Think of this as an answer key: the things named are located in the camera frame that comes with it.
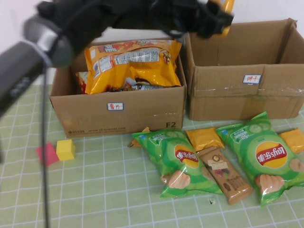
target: white wall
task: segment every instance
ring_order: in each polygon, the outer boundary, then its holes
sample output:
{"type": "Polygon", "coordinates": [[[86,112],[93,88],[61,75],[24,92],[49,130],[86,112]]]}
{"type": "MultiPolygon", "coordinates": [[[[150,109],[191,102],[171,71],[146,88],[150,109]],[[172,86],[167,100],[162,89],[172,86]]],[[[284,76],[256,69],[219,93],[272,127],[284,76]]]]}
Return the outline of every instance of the white wall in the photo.
{"type": "MultiPolygon", "coordinates": [[[[39,0],[0,0],[0,53],[21,38],[23,21],[35,13],[39,0]]],[[[304,36],[304,0],[236,0],[234,22],[298,20],[298,30],[304,36]]],[[[103,33],[102,41],[163,37],[160,31],[115,30],[103,33]]]]}

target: white label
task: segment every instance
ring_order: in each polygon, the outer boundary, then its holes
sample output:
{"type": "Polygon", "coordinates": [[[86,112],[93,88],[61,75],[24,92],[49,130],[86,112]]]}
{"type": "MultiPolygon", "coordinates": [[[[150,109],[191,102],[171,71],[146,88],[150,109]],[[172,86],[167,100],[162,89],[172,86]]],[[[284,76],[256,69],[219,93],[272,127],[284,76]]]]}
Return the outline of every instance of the white label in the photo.
{"type": "Polygon", "coordinates": [[[159,62],[160,51],[156,47],[139,49],[133,52],[126,52],[115,56],[115,63],[117,65],[127,64],[129,62],[159,62]]]}
{"type": "Polygon", "coordinates": [[[116,103],[108,103],[108,110],[109,111],[121,111],[124,109],[124,104],[121,102],[116,103]]]}
{"type": "Polygon", "coordinates": [[[150,90],[150,89],[160,89],[160,88],[162,88],[161,86],[159,86],[159,85],[140,85],[139,86],[139,90],[150,90]]]}
{"type": "Polygon", "coordinates": [[[110,56],[102,58],[99,64],[102,73],[112,68],[110,56]]]}
{"type": "Polygon", "coordinates": [[[99,66],[98,66],[98,61],[94,63],[93,65],[93,70],[95,71],[95,75],[94,75],[94,79],[100,75],[100,71],[99,71],[99,66]]]}
{"type": "Polygon", "coordinates": [[[212,170],[228,169],[227,162],[224,162],[223,160],[220,160],[218,162],[215,162],[213,160],[208,160],[208,166],[211,166],[212,170]]]}
{"type": "Polygon", "coordinates": [[[261,75],[245,75],[243,83],[245,84],[260,84],[261,75]]]}
{"type": "Polygon", "coordinates": [[[105,52],[116,52],[117,49],[112,46],[112,44],[104,45],[105,52]]]}
{"type": "Polygon", "coordinates": [[[91,60],[93,60],[93,58],[95,58],[95,49],[91,51],[91,60]]]}

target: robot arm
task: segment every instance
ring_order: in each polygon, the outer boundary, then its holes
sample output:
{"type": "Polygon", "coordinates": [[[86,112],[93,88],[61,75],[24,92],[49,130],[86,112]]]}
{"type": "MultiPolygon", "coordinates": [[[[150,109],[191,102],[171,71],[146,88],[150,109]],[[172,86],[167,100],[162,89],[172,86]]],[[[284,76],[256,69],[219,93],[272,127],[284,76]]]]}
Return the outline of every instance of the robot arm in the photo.
{"type": "Polygon", "coordinates": [[[234,0],[227,0],[224,6],[217,1],[41,2],[37,15],[24,24],[25,40],[0,55],[0,117],[42,73],[46,58],[52,67],[67,67],[107,27],[161,29],[174,38],[186,32],[196,32],[202,38],[225,33],[233,20],[225,11],[234,0]]]}

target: yellow snack bag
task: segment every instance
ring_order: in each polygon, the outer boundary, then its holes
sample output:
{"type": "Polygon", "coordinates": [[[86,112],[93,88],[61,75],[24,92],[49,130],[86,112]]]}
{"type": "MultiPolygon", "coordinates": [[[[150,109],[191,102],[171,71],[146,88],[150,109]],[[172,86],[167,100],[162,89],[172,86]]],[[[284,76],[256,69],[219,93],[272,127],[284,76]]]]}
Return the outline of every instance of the yellow snack bag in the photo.
{"type": "Polygon", "coordinates": [[[294,153],[304,151],[304,134],[299,128],[279,134],[294,153]]]}
{"type": "Polygon", "coordinates": [[[181,86],[175,60],[181,43],[173,40],[135,40],[93,46],[85,51],[89,71],[85,92],[118,91],[147,84],[181,86]]]}
{"type": "Polygon", "coordinates": [[[194,150],[201,151],[211,146],[225,148],[219,135],[215,132],[216,128],[199,129],[186,131],[193,145],[194,150]]]}

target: lay's logo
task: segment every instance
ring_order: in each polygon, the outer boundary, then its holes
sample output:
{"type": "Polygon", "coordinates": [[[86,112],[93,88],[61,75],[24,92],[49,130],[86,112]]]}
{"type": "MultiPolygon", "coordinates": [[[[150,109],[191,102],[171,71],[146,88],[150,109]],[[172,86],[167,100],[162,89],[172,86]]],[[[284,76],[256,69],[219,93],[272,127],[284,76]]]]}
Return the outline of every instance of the lay's logo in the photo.
{"type": "Polygon", "coordinates": [[[280,168],[287,161],[287,151],[280,143],[264,142],[256,149],[256,159],[263,166],[280,168]]]}
{"type": "Polygon", "coordinates": [[[175,146],[175,157],[191,168],[197,168],[200,164],[195,153],[184,145],[175,146]]]}

